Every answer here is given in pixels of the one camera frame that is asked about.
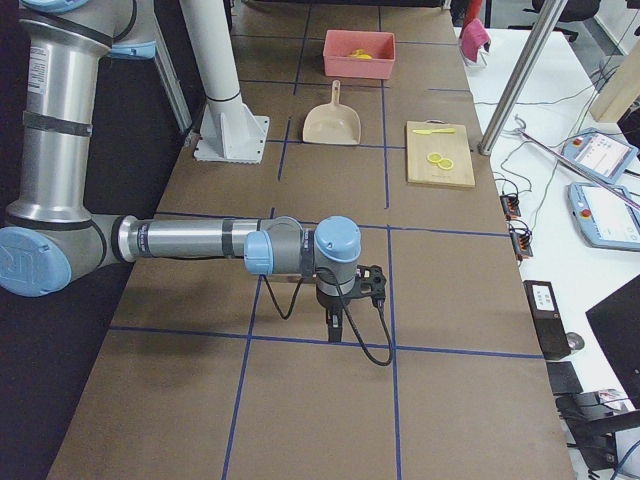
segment white stand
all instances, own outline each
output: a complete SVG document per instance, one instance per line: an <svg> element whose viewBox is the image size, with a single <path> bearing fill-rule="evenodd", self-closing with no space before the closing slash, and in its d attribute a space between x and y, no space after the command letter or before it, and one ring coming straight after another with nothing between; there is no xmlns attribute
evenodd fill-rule
<svg viewBox="0 0 640 480"><path fill-rule="evenodd" d="M196 159L260 163L269 118L242 102L222 0L180 0L180 6L207 95Z"/></svg>

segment brown table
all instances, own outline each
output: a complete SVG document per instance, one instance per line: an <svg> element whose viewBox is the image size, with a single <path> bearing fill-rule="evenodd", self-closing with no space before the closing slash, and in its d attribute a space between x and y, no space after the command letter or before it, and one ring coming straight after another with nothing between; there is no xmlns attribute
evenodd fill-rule
<svg viewBox="0 0 640 480"><path fill-rule="evenodd" d="M406 182L406 121L480 138L448 12L236 9L243 97L272 121L264 159L198 163L185 149L158 217L352 218L360 262L389 279L396 361L372 365L346 328L327 344L310 286L282 321L241 261L140 261L50 478L574 478L489 159L472 154L471 190ZM358 147L300 141L306 113L328 101L329 27L397 36L391 80L343 79ZM274 285L281 302L287 280ZM370 303L352 311L383 345Z"/></svg>

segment blue cable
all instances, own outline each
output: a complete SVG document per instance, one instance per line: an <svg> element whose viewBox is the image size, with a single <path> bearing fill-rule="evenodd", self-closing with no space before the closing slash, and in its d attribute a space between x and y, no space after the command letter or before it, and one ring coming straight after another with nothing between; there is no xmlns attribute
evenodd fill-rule
<svg viewBox="0 0 640 480"><path fill-rule="evenodd" d="M610 480L615 480L615 478L618 476L618 473L620 473L620 470L622 470L622 466L624 465L624 462L627 461L627 459L631 456L633 451L639 446L640 446L640 440L634 443L633 446L629 450L627 450L627 453L624 454L624 457L622 457L622 460L620 460L620 463L618 463L618 466L614 470L613 475L611 475Z"/></svg>

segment blue tablet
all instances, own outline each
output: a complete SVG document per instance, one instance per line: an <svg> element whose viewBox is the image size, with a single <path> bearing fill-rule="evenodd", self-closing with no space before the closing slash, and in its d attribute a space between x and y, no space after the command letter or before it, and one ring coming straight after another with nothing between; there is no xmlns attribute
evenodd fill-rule
<svg viewBox="0 0 640 480"><path fill-rule="evenodd" d="M612 187L629 197L623 186ZM572 183L568 194L573 216L589 245L640 251L639 212L592 183Z"/></svg>
<svg viewBox="0 0 640 480"><path fill-rule="evenodd" d="M593 128L568 141L562 154L607 183L616 183L638 149Z"/></svg>

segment blue joint cap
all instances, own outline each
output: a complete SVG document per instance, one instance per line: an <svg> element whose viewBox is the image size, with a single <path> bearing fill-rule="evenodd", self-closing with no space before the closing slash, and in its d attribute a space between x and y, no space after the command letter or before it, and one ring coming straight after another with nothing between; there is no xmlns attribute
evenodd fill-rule
<svg viewBox="0 0 640 480"><path fill-rule="evenodd" d="M329 217L318 224L314 235L316 248L329 260L351 263L360 257L360 229L347 217Z"/></svg>
<svg viewBox="0 0 640 480"><path fill-rule="evenodd" d="M27 228L0 229L0 286L23 297L41 297L70 281L69 260L50 238Z"/></svg>
<svg viewBox="0 0 640 480"><path fill-rule="evenodd" d="M80 8L90 0L21 0L20 3L31 10L44 13L66 13Z"/></svg>
<svg viewBox="0 0 640 480"><path fill-rule="evenodd" d="M244 266L253 275L273 273L273 247L267 232L257 231L244 241Z"/></svg>
<svg viewBox="0 0 640 480"><path fill-rule="evenodd" d="M123 60L149 60L156 56L156 41L114 45L109 56Z"/></svg>

